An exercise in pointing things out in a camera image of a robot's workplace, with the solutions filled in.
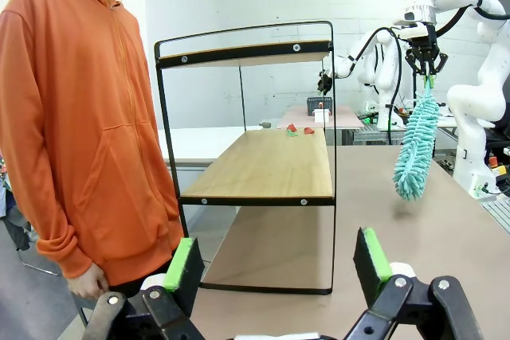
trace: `shelf middle tier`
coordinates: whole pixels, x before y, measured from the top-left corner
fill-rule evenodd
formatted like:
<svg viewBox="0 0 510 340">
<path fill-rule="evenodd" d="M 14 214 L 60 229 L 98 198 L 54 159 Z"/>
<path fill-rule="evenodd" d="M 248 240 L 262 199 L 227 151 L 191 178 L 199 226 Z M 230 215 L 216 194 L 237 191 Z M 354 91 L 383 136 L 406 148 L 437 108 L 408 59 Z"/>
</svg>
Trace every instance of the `shelf middle tier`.
<svg viewBox="0 0 510 340">
<path fill-rule="evenodd" d="M 181 195 L 191 205 L 333 205 L 324 131 L 245 132 Z"/>
</svg>

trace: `black basket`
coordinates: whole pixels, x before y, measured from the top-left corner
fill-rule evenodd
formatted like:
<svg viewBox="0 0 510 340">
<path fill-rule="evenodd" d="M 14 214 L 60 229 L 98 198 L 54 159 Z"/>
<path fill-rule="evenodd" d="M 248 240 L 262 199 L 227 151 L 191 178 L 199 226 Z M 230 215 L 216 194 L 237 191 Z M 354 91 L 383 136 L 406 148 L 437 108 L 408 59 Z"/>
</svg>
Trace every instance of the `black basket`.
<svg viewBox="0 0 510 340">
<path fill-rule="evenodd" d="M 329 109 L 330 113 L 333 112 L 333 99 L 331 97 L 308 97 L 306 104 L 309 116 L 312 116 L 316 109 Z"/>
</svg>

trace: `shelf bottom tier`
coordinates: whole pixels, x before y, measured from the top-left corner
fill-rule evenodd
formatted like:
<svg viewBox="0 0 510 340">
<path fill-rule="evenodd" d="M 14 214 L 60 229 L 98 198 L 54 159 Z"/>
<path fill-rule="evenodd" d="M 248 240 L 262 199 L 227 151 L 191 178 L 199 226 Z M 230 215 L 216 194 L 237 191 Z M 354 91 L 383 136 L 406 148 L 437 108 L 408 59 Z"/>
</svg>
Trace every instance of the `shelf bottom tier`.
<svg viewBox="0 0 510 340">
<path fill-rule="evenodd" d="M 204 288 L 332 292 L 333 207 L 243 207 L 202 279 Z"/>
</svg>

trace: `metal grate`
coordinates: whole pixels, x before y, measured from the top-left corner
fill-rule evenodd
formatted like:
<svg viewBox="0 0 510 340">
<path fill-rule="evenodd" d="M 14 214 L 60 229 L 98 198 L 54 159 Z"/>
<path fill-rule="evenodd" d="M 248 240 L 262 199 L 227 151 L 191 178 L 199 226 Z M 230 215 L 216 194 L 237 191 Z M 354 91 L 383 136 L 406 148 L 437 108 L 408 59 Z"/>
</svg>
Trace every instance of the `metal grate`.
<svg viewBox="0 0 510 340">
<path fill-rule="evenodd" d="M 481 202 L 481 205 L 510 234 L 510 200 Z"/>
</svg>

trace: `orange hoodie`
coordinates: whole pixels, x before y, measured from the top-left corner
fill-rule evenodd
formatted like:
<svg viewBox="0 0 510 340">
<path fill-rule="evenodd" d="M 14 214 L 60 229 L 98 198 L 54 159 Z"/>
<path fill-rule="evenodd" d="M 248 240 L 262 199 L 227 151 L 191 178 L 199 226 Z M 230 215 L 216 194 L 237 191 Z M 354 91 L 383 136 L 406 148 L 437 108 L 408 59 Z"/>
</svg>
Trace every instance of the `orange hoodie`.
<svg viewBox="0 0 510 340">
<path fill-rule="evenodd" d="M 10 0 L 0 147 L 38 251 L 67 278 L 145 276 L 182 237 L 136 19 L 116 0 Z"/>
</svg>

